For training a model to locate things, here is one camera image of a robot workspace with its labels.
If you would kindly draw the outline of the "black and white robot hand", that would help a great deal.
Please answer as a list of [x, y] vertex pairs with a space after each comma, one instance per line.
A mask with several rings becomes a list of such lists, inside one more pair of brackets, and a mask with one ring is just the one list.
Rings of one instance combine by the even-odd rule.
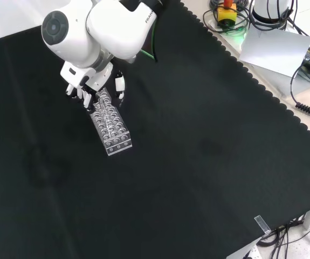
[[98, 92], [107, 88], [114, 81], [115, 89], [110, 93], [113, 105], [120, 105], [125, 96], [126, 83], [122, 72], [109, 62], [102, 71], [97, 72], [89, 67], [81, 69], [69, 62], [64, 62], [60, 72], [68, 83], [66, 95], [82, 101], [83, 107], [93, 113], [94, 104], [99, 101]]

